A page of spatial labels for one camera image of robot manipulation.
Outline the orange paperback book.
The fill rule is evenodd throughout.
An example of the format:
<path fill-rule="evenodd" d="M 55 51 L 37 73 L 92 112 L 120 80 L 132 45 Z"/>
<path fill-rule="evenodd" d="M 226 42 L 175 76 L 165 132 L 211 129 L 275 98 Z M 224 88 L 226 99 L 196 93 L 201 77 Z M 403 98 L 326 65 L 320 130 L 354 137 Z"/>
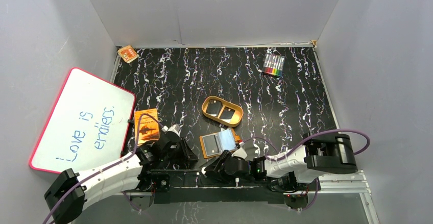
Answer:
<path fill-rule="evenodd" d="M 138 145 L 145 144 L 149 141 L 158 140 L 160 138 L 160 126 L 155 120 L 144 115 L 141 118 L 140 123 L 138 123 L 139 117 L 143 113 L 150 114 L 152 117 L 158 120 L 157 108 L 134 112 L 134 135 L 136 136 L 136 132 L 138 132 Z"/>

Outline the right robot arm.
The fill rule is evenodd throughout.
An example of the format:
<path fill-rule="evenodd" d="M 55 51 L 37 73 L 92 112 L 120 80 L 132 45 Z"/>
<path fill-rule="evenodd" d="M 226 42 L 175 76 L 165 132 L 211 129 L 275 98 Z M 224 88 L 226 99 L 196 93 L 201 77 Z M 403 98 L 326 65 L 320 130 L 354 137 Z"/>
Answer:
<path fill-rule="evenodd" d="M 325 173 L 345 175 L 357 171 L 349 135 L 330 130 L 306 134 L 288 151 L 253 160 L 224 151 L 202 168 L 202 175 L 219 182 L 243 179 L 262 185 L 273 180 L 280 183 L 287 177 L 290 189 L 301 190 Z"/>

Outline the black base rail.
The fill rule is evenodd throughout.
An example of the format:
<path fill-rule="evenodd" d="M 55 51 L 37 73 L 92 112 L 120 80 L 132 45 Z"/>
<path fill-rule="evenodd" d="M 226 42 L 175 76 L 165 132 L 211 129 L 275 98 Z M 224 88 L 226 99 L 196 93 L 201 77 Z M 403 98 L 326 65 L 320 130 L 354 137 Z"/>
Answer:
<path fill-rule="evenodd" d="M 294 182 L 292 173 L 282 179 L 218 181 L 197 170 L 152 170 L 144 184 L 126 190 L 129 200 L 149 197 L 150 204 L 180 202 L 265 202 L 284 204 L 289 209 L 305 210 L 316 201 L 321 185 Z"/>

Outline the pack of coloured markers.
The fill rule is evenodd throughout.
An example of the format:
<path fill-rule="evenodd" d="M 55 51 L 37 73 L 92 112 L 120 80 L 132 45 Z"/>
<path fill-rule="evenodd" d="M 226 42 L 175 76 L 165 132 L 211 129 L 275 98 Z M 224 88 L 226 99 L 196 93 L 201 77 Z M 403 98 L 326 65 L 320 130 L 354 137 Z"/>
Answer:
<path fill-rule="evenodd" d="M 262 73 L 275 77 L 282 77 L 285 57 L 275 54 L 266 54 L 264 57 Z"/>

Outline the orange leather card holder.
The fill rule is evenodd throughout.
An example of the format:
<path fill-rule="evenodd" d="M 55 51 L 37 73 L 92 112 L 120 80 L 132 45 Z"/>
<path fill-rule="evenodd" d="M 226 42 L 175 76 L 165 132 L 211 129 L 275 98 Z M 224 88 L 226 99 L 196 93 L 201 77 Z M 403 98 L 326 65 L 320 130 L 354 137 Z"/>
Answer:
<path fill-rule="evenodd" d="M 240 137 L 236 135 L 233 128 L 225 129 L 225 130 L 222 130 L 220 132 L 212 133 L 212 134 L 214 134 L 216 136 L 216 139 L 217 139 L 217 142 L 219 145 L 219 149 L 220 149 L 220 153 L 216 156 L 221 155 L 224 150 L 228 150 L 230 152 L 234 152 L 235 150 L 237 150 L 237 145 L 238 145 L 238 142 L 240 141 Z M 202 137 L 203 136 L 200 136 L 199 140 L 200 140 L 200 145 L 201 145 L 202 153 L 203 153 L 203 146 L 202 146 L 202 142 L 201 142 Z"/>

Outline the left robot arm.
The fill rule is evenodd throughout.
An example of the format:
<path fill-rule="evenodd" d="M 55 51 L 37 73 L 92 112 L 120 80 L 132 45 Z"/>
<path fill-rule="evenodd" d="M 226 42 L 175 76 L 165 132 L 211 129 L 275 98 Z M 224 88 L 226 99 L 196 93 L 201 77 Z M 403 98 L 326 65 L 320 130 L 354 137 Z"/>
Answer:
<path fill-rule="evenodd" d="M 44 199 L 50 213 L 44 223 L 71 223 L 89 206 L 120 192 L 129 190 L 168 192 L 168 170 L 189 170 L 198 156 L 185 139 L 160 138 L 142 144 L 135 152 L 89 170 L 60 173 Z"/>

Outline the pink framed whiteboard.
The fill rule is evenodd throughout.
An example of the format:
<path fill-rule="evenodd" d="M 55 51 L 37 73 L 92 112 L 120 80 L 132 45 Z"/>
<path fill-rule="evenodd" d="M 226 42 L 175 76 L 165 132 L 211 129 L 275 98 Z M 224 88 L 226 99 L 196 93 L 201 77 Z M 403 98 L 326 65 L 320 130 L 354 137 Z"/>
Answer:
<path fill-rule="evenodd" d="M 30 168 L 81 171 L 119 159 L 134 104 L 133 93 L 72 68 L 31 153 Z"/>

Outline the tan oval tray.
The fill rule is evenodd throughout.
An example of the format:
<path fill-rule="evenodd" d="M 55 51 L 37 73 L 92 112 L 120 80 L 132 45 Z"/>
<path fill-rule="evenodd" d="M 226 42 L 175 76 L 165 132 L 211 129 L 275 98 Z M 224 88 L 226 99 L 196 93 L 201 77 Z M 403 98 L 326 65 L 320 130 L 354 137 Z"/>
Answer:
<path fill-rule="evenodd" d="M 244 115 L 241 106 L 228 102 L 217 96 L 209 96 L 202 104 L 203 114 L 227 127 L 237 127 Z"/>

